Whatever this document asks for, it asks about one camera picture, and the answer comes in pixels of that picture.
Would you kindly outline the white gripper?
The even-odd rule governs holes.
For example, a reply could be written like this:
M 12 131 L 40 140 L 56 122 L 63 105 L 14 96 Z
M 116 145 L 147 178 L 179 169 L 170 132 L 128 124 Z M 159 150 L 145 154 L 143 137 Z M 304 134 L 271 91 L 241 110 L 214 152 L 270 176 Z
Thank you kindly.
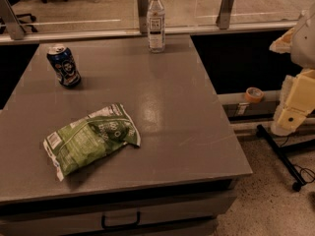
M 272 42 L 273 52 L 289 53 L 291 61 L 303 69 L 298 75 L 286 76 L 280 104 L 276 108 L 271 131 L 277 136 L 288 136 L 315 109 L 315 3 L 301 12 L 294 28 Z

